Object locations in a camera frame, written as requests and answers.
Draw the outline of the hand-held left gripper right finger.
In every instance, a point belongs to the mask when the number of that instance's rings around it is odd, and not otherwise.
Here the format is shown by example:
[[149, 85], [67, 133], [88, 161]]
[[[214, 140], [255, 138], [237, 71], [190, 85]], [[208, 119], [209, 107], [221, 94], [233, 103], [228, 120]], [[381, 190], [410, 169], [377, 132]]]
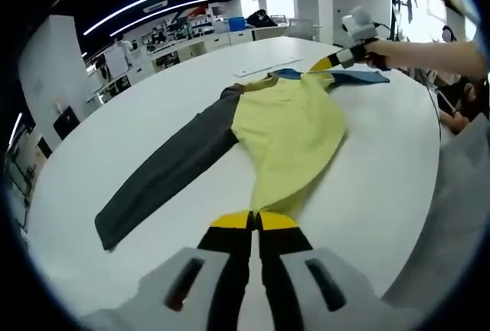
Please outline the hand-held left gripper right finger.
[[368, 279], [332, 251], [314, 248], [288, 216], [256, 216], [262, 282], [276, 330], [379, 329], [386, 306]]

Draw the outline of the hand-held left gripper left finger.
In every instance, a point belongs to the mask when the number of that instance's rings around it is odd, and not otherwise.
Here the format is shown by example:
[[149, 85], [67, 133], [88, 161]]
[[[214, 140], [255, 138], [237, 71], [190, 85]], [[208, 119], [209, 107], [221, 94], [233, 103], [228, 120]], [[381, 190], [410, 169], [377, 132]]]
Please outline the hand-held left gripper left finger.
[[235, 330], [249, 281], [251, 211], [213, 221], [197, 247], [184, 247], [145, 275], [136, 294], [82, 318], [85, 330]]

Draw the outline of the person's right hand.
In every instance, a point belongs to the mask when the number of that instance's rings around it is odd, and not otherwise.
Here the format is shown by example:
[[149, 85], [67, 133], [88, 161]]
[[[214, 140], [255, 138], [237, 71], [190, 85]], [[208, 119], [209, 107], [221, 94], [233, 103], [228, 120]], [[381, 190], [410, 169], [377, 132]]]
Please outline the person's right hand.
[[364, 44], [364, 62], [367, 66], [382, 71], [391, 70], [390, 58], [386, 55], [384, 49], [385, 45], [384, 40], [377, 38], [371, 39]]

